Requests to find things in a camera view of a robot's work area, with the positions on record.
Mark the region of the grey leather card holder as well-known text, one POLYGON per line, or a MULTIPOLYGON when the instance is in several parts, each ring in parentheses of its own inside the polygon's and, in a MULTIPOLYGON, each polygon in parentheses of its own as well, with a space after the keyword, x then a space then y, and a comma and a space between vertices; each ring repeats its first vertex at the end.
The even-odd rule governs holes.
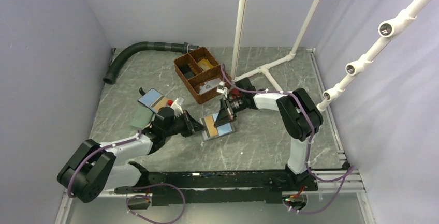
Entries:
MULTIPOLYGON (((214 119, 216 120, 216 118, 217 118, 217 115, 218 115, 218 112, 217 113, 214 113, 214 114, 211 114, 211 115, 213 115, 214 116, 214 119)), ((218 129, 218 131, 219 131, 219 137, 222 137, 222 136, 226 136, 226 135, 229 135, 229 134, 231 134, 231 133, 234 133, 234 132, 236 132, 236 129, 235 129, 235 127, 234 127, 234 125, 232 124, 232 123, 227 123, 227 124, 225 124, 225 125, 222 125, 222 126, 219 126, 219 127, 217 127, 217 129, 218 129)))

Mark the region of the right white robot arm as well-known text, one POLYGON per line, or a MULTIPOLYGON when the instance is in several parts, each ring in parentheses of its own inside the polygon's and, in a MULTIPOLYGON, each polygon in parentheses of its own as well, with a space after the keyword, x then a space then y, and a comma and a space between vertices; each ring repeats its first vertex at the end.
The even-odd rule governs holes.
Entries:
POLYGON ((235 120, 237 113, 246 109, 277 111, 286 131, 291 136, 290 156, 287 167, 291 171, 285 176, 286 186, 298 190, 305 184, 303 173, 309 166, 310 145, 313 136, 323 124, 323 116, 307 91, 298 88, 292 92, 256 90, 249 78, 235 84, 239 94, 234 97, 220 82, 216 91, 223 95, 214 127, 223 126, 235 120))

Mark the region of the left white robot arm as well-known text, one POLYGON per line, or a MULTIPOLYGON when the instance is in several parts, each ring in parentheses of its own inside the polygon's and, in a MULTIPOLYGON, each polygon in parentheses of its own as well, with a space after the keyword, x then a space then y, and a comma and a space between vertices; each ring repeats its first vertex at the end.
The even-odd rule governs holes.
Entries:
POLYGON ((82 142, 58 173, 57 182, 67 189, 69 197, 83 203, 107 189, 144 192, 150 185, 150 173, 132 159, 157 152, 172 136, 187 138, 204 130, 206 127, 186 110, 176 115, 171 107, 163 107, 131 137, 104 143, 93 139, 82 142))

